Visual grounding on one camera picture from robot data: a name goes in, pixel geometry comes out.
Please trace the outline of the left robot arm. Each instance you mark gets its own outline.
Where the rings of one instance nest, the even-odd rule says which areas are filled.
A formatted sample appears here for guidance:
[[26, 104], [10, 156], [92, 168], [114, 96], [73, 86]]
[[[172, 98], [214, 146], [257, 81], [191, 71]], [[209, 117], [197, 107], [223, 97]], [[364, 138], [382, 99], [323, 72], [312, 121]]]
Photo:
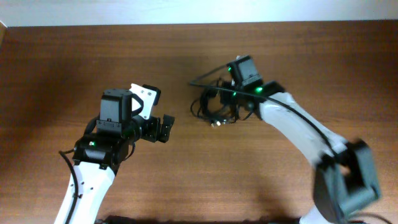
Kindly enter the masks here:
[[73, 157], [59, 152], [71, 176], [56, 223], [94, 223], [121, 163], [132, 156], [136, 142], [169, 140], [175, 118], [151, 115], [160, 95], [157, 87], [134, 83], [128, 89], [103, 92], [99, 114], [69, 151]]

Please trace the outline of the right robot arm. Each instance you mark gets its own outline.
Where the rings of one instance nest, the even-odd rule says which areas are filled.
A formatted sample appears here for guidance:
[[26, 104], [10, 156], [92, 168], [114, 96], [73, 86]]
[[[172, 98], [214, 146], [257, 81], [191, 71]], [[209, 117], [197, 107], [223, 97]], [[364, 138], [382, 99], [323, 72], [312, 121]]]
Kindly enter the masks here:
[[348, 223], [352, 214], [379, 200], [381, 188], [370, 147], [349, 142], [308, 114], [279, 83], [264, 82], [251, 56], [226, 64], [227, 96], [280, 131], [315, 171], [314, 206], [296, 223]]

